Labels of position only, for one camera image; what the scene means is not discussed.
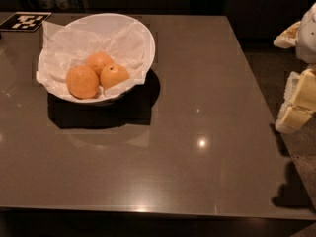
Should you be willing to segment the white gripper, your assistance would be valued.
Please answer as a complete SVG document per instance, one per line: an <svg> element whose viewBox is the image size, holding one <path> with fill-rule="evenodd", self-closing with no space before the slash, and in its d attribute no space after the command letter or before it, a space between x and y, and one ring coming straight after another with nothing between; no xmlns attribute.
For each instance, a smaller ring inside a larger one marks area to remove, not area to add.
<svg viewBox="0 0 316 237"><path fill-rule="evenodd" d="M316 63L316 3L298 21L285 29L274 40L279 48L295 47L298 59ZM316 70L291 72L284 90L275 128L283 134L293 134L305 126L316 113Z"/></svg>

